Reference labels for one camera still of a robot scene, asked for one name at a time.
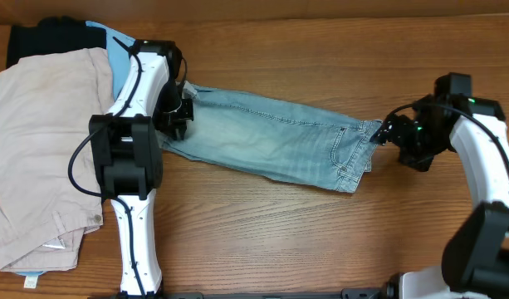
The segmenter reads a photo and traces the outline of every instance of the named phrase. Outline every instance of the light blue fabric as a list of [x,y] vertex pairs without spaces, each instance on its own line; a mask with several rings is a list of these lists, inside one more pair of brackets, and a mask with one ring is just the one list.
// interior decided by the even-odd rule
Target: light blue fabric
[[185,140],[159,133],[164,150],[278,181],[353,193],[376,145],[380,121],[241,91],[186,84],[194,121]]
[[42,274],[46,273],[46,271],[38,271],[38,272],[14,272],[17,275],[21,276],[41,276]]
[[108,62],[112,69],[112,90],[114,99],[117,99],[121,88],[129,76],[130,59],[129,54],[112,37],[116,37],[126,46],[130,47],[135,43],[134,38],[128,37],[98,22],[86,21],[90,27],[99,27],[106,30],[106,50],[108,51]]

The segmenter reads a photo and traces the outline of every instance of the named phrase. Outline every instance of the clothing tag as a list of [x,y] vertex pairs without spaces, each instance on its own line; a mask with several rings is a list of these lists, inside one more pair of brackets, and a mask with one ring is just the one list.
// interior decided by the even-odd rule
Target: clothing tag
[[25,277],[23,288],[37,288],[38,276]]
[[45,242],[42,246],[55,249],[65,249],[64,240],[54,238],[50,241]]

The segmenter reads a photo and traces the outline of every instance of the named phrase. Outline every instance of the pile of folded clothes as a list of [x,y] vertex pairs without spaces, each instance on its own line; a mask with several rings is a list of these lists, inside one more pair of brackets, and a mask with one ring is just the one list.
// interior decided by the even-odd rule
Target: pile of folded clothes
[[[72,269],[83,234],[102,224],[100,199],[71,186],[67,165],[90,117],[108,111],[127,79],[129,56],[112,37],[135,42],[69,17],[12,28],[0,73],[0,271]],[[370,171],[379,121],[188,82],[184,94],[193,99],[194,121],[184,140],[157,133],[163,150],[349,193]],[[99,191],[89,145],[74,175]]]

